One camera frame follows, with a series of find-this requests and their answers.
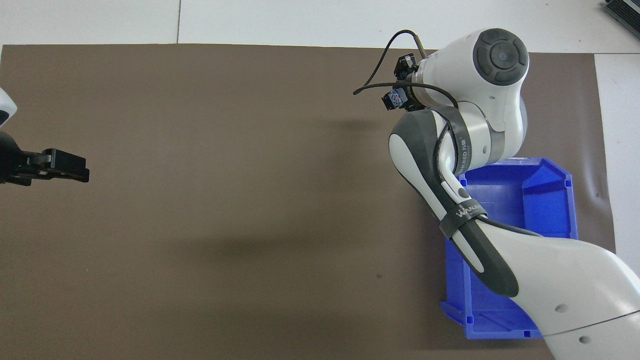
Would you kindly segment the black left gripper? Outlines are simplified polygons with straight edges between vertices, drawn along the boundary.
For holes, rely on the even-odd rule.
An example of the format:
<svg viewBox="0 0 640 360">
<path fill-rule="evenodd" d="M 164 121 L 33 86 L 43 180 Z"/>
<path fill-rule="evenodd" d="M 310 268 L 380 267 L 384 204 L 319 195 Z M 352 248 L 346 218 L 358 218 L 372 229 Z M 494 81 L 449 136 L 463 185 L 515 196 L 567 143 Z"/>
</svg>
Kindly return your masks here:
<svg viewBox="0 0 640 360">
<path fill-rule="evenodd" d="M 47 168 L 54 169 L 50 174 L 43 173 L 41 157 L 49 158 Z M 29 187 L 32 180 L 65 179 L 88 183 L 90 170 L 86 169 L 86 159 L 59 149 L 46 149 L 43 152 L 25 152 L 6 132 L 0 133 L 0 182 Z"/>
</svg>

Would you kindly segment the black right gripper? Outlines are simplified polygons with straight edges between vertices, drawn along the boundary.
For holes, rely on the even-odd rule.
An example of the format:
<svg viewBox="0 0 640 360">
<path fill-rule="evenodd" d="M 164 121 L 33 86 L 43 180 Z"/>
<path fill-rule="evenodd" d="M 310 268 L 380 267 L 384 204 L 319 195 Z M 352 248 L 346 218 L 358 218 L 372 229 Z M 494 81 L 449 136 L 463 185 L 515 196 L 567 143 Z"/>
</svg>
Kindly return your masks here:
<svg viewBox="0 0 640 360">
<path fill-rule="evenodd" d="M 407 83 L 412 83 L 418 68 L 418 62 L 415 59 L 414 53 L 402 55 L 398 57 L 395 65 L 395 78 L 396 80 L 406 80 Z M 406 85 L 406 93 L 404 91 L 389 91 L 381 98 L 382 103 L 388 111 L 405 109 L 409 99 L 411 103 L 409 107 L 413 111 L 426 108 L 425 104 L 418 97 L 418 91 L 409 85 Z"/>
</svg>

